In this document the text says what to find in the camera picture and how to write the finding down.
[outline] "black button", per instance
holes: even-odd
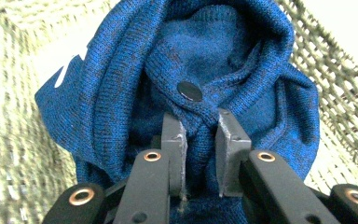
[[[178,91],[187,100],[200,102],[202,101],[202,91],[193,83],[182,81],[178,84]]]

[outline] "woven mat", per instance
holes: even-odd
[[[301,2],[278,2],[296,29],[292,62],[320,93],[322,141],[306,183],[325,193],[337,183],[358,185],[358,67]],[[48,137],[34,103],[40,71],[33,61],[46,44],[84,29],[86,20],[112,6],[106,0],[0,1],[0,223],[40,223],[75,184],[70,155]]]

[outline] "white surface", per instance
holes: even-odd
[[[303,0],[316,20],[358,64],[358,0]]]

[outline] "blue sweater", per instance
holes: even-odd
[[[272,0],[122,0],[83,60],[36,94],[51,137],[69,150],[79,182],[105,188],[161,133],[164,112],[186,128],[186,209],[171,223],[246,223],[239,198],[219,198],[214,135],[230,110],[256,149],[283,156],[305,178],[319,144],[318,95],[289,62],[290,22]],[[182,81],[202,92],[190,101]]]

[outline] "blue knitted garment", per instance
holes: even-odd
[[[272,0],[122,0],[79,56],[36,94],[51,137],[69,150],[79,182],[107,188],[161,134],[164,112],[186,128],[186,209],[171,223],[246,223],[239,198],[219,198],[214,135],[230,110],[256,149],[305,178],[319,144],[318,95],[288,61],[290,22]],[[177,85],[200,88],[189,101]]]

